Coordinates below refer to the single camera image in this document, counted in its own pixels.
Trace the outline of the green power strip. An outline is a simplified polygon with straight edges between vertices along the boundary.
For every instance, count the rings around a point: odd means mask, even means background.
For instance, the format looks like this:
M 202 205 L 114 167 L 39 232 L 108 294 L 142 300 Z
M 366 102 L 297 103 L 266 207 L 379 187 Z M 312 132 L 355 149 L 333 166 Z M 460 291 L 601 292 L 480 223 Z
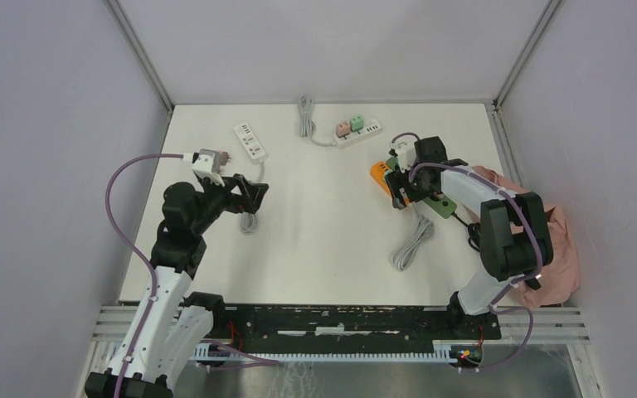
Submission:
M 396 159 L 394 157 L 389 158 L 387 160 L 387 164 L 394 169 L 396 167 Z M 426 204 L 431 210 L 435 211 L 444 219 L 450 218 L 457 209 L 456 203 L 445 194 L 434 193 L 432 197 L 427 197 L 423 201 L 419 202 Z

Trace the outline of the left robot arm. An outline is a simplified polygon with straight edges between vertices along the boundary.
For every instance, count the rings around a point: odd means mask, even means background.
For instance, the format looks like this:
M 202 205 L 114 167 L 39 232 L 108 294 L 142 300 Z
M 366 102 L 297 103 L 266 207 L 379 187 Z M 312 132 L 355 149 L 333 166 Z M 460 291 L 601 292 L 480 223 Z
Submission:
M 88 375 L 88 397 L 171 397 L 182 369 L 205 337 L 226 331 L 220 295 L 187 295 L 206 251 L 206 230 L 224 213 L 255 214 L 266 183 L 235 174 L 201 190 L 177 182 L 163 194 L 163 220 L 147 257 L 150 281 L 119 350 L 102 372 Z

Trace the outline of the black mounting base plate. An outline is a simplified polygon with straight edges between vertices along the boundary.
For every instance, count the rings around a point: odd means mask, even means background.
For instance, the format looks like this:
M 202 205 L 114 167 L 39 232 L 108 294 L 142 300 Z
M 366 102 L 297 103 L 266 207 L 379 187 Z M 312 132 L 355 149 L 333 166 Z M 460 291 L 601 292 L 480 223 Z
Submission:
M 207 336 L 251 354 L 431 353 L 436 341 L 502 337 L 493 314 L 445 307 L 229 303 L 214 314 Z

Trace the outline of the orange power strip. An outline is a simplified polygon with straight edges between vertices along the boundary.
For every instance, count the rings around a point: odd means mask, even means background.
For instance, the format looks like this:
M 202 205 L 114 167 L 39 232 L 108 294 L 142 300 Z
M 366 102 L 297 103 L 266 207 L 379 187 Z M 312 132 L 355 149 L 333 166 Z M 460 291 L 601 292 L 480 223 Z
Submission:
M 394 170 L 386 162 L 380 161 L 372 165 L 370 176 L 390 197 L 392 206 L 397 210 L 403 210 L 409 206 L 410 202 L 402 193 L 397 192 L 397 194 L 395 194 L 392 192 L 391 186 L 388 184 L 388 177 L 393 174 L 393 172 Z

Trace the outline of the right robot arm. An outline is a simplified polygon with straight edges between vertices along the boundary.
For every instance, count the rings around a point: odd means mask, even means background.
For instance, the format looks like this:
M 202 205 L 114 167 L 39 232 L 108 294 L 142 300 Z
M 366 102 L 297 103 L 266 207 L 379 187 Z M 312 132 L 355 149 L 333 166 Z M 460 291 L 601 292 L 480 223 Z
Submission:
M 472 279 L 455 293 L 445 325 L 457 338 L 479 328 L 478 315 L 491 311 L 512 288 L 539 290 L 542 270 L 553 248 L 542 198 L 516 193 L 478 174 L 459 158 L 449 158 L 439 137 L 390 142 L 391 161 L 377 179 L 399 210 L 437 196 L 449 198 L 477 218 L 472 237 L 482 262 Z

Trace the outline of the pink cloth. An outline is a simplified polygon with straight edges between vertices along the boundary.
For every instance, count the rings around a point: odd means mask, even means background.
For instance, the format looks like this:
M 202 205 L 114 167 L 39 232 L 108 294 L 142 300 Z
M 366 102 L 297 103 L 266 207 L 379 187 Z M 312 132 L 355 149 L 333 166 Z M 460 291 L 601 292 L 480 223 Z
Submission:
M 559 206 L 543 204 L 552 241 L 552 262 L 542 268 L 540 289 L 527 285 L 508 296 L 529 308 L 565 303 L 580 286 L 580 262 L 565 213 Z

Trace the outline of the green adapter on far strip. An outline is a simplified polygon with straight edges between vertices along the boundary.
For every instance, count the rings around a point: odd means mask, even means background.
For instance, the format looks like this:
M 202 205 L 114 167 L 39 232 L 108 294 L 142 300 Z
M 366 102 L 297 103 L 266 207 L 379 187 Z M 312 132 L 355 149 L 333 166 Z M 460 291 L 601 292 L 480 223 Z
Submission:
M 348 124 L 351 132 L 357 132 L 364 128 L 365 120 L 358 114 L 349 119 Z

